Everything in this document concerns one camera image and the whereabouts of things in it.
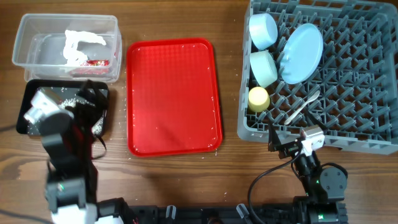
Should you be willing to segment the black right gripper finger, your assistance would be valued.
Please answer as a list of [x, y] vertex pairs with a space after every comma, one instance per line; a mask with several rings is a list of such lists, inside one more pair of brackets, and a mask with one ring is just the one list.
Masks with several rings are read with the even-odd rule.
[[281, 142], [272, 123], [269, 123], [269, 146], [280, 146]]
[[321, 121], [317, 120], [308, 110], [304, 109], [304, 115], [312, 126], [318, 125], [323, 131], [327, 130], [327, 127]]

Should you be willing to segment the white plastic spoon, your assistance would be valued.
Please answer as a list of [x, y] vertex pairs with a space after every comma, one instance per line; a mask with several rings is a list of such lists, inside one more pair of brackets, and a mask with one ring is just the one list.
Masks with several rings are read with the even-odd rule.
[[317, 90], [311, 97], [307, 99], [303, 105], [301, 105], [294, 113], [292, 113], [290, 117], [285, 120], [284, 125], [290, 124], [308, 104], [314, 102], [319, 96], [320, 90]]

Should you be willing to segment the red snack wrapper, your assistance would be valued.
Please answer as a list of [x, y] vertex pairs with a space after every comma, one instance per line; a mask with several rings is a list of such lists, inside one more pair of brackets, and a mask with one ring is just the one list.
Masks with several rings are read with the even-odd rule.
[[80, 64], [81, 67], [106, 67], [109, 60], [85, 60]]

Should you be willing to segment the white tissue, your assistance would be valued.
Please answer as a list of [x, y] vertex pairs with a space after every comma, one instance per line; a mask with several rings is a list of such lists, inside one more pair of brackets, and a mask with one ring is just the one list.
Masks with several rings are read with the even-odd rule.
[[67, 60], [65, 65], [69, 67], [80, 66], [88, 60], [88, 56], [78, 50], [80, 42], [106, 45], [106, 41], [101, 36], [87, 31], [66, 30], [65, 37], [63, 56]]

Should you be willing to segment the yellow plastic cup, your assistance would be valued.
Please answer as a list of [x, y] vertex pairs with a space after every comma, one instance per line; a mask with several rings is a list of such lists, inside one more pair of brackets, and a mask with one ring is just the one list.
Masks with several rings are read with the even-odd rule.
[[260, 113], [268, 109], [271, 103], [270, 96], [265, 88], [254, 87], [248, 94], [248, 106], [253, 112]]

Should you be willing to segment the pale green bowl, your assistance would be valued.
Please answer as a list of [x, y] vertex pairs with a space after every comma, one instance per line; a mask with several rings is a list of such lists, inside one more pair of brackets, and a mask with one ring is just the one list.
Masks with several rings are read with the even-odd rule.
[[266, 88], [277, 80], [275, 60], [268, 50], [251, 53], [249, 61], [254, 78], [261, 87]]

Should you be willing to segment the large light blue plate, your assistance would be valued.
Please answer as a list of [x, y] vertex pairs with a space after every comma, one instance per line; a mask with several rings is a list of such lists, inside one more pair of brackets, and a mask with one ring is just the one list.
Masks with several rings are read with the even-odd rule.
[[313, 24], [303, 24], [289, 37], [280, 61], [280, 75], [288, 84], [307, 80], [320, 63], [323, 37]]

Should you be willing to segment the light blue bowl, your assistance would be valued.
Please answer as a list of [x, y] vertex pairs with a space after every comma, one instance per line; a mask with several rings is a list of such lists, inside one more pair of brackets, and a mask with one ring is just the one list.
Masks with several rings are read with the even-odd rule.
[[265, 50], [276, 43], [278, 29], [270, 14], [255, 14], [249, 18], [249, 33], [256, 48]]

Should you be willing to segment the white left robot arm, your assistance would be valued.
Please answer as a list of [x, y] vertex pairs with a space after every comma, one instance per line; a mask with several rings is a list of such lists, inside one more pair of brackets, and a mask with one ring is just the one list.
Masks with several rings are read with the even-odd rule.
[[97, 200], [98, 171], [93, 164], [92, 127], [109, 101], [91, 80], [78, 93], [87, 100], [72, 108], [56, 107], [40, 123], [42, 145], [49, 155], [45, 198], [54, 223], [134, 222], [124, 200]]

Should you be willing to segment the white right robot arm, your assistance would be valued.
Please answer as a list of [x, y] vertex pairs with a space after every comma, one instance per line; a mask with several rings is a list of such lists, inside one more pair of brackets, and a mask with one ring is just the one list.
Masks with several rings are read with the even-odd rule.
[[306, 195], [294, 197], [292, 223], [348, 223], [345, 204], [345, 190], [348, 172], [342, 166], [328, 162], [322, 164], [316, 150], [325, 143], [326, 126], [314, 115], [305, 112], [310, 126], [300, 132], [291, 142], [282, 143], [271, 122], [269, 122], [269, 150], [277, 151], [279, 158], [289, 157], [295, 175], [302, 183]]

